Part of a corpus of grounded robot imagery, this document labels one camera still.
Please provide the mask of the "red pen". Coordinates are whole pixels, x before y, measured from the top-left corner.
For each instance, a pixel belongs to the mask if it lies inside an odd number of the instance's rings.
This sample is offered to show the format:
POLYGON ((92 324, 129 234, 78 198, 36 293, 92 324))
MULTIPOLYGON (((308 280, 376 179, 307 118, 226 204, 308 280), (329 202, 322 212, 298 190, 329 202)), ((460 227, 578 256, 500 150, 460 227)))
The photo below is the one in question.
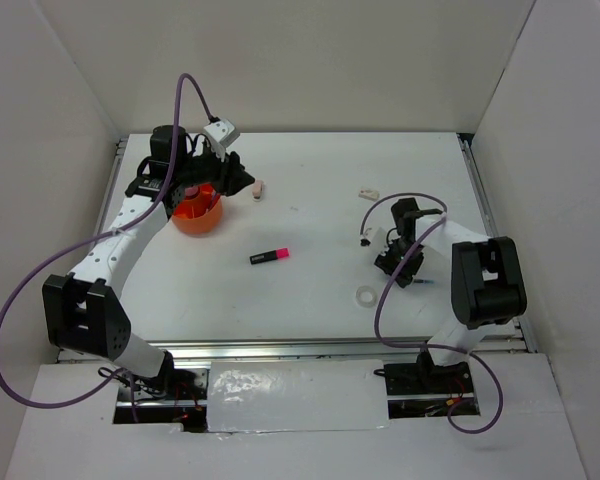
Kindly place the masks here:
POLYGON ((216 201, 218 200, 218 197, 219 197, 218 192, 214 192, 212 194, 211 200, 210 200, 210 203, 209 203, 209 208, 208 208, 209 211, 215 206, 216 201))

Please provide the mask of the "pink highlighter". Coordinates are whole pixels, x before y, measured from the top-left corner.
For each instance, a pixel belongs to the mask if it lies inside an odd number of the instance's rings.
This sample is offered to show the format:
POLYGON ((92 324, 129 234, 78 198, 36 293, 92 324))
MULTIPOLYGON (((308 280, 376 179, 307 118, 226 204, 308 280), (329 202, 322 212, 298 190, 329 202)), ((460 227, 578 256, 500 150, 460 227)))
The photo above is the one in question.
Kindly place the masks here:
POLYGON ((259 253, 256 255, 252 255, 249 257, 249 261, 251 265, 258 265, 273 261, 278 261, 281 259, 288 258, 290 256, 290 251, 288 248, 281 248, 276 250, 271 250, 263 253, 259 253))

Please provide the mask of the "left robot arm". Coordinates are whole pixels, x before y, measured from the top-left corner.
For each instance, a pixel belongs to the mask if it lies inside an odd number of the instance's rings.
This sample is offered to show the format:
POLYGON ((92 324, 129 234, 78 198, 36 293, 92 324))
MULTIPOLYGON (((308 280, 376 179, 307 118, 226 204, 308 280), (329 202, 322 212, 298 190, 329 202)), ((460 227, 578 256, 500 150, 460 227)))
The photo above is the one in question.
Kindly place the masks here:
POLYGON ((230 145, 239 132, 216 119, 190 137, 184 128, 157 127, 150 155, 136 170, 106 238, 68 274, 51 275, 42 296, 48 337, 63 350, 110 361, 141 381, 156 399, 177 387, 172 355, 135 335, 119 296, 153 237, 170 220, 190 187, 210 185, 218 196, 232 196, 254 183, 230 145))

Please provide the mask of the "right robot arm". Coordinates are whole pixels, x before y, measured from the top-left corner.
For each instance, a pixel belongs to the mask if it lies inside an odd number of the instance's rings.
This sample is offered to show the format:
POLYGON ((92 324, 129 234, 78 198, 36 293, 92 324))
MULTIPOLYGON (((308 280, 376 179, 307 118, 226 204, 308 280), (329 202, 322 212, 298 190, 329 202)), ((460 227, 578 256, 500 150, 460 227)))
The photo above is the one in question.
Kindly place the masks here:
POLYGON ((441 255, 450 266, 453 316, 419 348, 415 375, 421 388, 440 391, 461 372, 466 359, 494 325, 522 315, 527 296, 515 242, 489 237, 448 219, 444 202, 422 209, 416 193, 393 194, 391 215, 397 238, 376 257, 374 265, 389 276, 377 304, 374 332, 380 337, 380 317, 393 285, 411 285, 424 263, 424 250, 441 255))

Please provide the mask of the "pink eraser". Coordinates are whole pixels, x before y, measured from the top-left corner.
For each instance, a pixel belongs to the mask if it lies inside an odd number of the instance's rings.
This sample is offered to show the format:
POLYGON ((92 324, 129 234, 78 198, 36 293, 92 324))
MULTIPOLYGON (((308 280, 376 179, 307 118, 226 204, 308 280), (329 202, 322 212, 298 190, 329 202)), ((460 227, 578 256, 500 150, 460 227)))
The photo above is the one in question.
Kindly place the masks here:
POLYGON ((264 198, 265 182, 263 180, 256 180, 252 185, 252 199, 256 202, 261 201, 264 198))

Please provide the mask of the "clear tape roll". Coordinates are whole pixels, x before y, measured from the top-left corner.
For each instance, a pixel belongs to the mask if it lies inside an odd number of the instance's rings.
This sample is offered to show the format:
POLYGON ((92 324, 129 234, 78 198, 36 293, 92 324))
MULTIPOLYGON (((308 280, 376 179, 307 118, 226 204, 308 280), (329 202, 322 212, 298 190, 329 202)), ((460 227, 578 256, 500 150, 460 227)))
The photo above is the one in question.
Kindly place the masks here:
POLYGON ((378 294, 371 286, 363 285, 356 290, 355 300, 362 308, 373 308, 377 305, 378 294))

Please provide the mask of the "orange round organizer container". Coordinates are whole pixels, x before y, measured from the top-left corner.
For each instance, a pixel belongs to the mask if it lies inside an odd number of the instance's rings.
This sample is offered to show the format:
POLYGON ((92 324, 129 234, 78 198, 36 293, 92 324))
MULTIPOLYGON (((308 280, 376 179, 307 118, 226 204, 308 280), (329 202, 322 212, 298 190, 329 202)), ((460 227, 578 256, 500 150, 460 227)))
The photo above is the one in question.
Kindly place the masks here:
POLYGON ((194 198, 184 196, 171 217, 176 228, 187 235, 211 233, 220 224, 224 213, 219 193, 215 206, 208 210, 211 196, 217 192, 209 183, 198 188, 199 194, 194 198))

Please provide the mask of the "small white eraser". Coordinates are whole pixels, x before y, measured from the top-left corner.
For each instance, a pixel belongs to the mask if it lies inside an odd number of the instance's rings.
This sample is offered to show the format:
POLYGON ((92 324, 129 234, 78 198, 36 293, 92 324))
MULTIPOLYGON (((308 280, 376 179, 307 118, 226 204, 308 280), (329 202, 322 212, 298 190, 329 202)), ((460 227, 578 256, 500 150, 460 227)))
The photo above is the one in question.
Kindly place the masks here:
POLYGON ((358 192, 358 196, 365 200, 376 202, 380 198, 380 193, 378 190, 371 188, 361 188, 358 192))

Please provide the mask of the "white foil cover sheet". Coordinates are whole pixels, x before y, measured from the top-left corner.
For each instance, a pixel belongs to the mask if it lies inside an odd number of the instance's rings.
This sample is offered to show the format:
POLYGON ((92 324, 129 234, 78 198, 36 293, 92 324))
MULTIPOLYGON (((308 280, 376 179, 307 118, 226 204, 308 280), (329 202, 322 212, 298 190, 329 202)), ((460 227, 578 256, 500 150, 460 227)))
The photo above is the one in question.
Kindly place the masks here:
POLYGON ((379 360, 214 362, 207 387, 213 433, 366 431, 388 426, 379 360))

